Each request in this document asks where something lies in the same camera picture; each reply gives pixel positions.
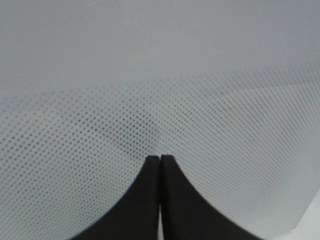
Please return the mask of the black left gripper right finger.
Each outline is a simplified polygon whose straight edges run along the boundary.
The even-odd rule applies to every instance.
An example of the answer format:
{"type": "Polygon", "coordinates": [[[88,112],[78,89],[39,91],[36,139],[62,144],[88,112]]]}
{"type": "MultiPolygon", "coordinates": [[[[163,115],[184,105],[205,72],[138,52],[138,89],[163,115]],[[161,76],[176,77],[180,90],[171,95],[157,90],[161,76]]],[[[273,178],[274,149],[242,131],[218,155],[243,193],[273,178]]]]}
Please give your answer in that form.
{"type": "Polygon", "coordinates": [[[160,158],[160,209],[166,240],[251,240],[241,228],[211,206],[192,186],[175,157],[160,158]]]}

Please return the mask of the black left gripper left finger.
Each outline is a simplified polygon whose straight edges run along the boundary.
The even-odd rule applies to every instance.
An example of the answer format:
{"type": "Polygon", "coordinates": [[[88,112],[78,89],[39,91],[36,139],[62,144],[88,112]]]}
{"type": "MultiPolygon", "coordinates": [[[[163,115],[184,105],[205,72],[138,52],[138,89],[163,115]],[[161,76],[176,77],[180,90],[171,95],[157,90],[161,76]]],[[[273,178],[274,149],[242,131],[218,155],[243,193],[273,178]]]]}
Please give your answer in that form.
{"type": "Polygon", "coordinates": [[[159,226],[160,158],[146,157],[117,203],[74,240],[156,240],[159,226]]]}

